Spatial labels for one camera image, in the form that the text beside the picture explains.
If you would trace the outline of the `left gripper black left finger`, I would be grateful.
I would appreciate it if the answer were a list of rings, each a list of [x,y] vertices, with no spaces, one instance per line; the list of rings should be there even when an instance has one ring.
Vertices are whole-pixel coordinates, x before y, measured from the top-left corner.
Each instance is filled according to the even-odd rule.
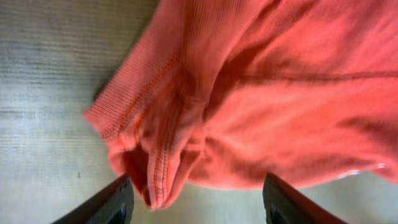
[[[133,210],[132,180],[122,175],[53,224],[130,224]]]

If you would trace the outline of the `orange printed t-shirt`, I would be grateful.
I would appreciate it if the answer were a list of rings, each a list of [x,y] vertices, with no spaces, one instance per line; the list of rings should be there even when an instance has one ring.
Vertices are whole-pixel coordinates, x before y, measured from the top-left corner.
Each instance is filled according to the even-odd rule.
[[[397,2],[162,0],[84,114],[146,205],[187,182],[397,181]]]

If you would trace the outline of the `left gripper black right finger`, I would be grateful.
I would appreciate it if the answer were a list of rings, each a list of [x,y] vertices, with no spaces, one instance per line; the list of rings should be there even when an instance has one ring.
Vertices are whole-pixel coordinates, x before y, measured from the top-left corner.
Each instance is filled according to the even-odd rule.
[[[262,196],[267,224],[345,224],[275,174],[266,174]]]

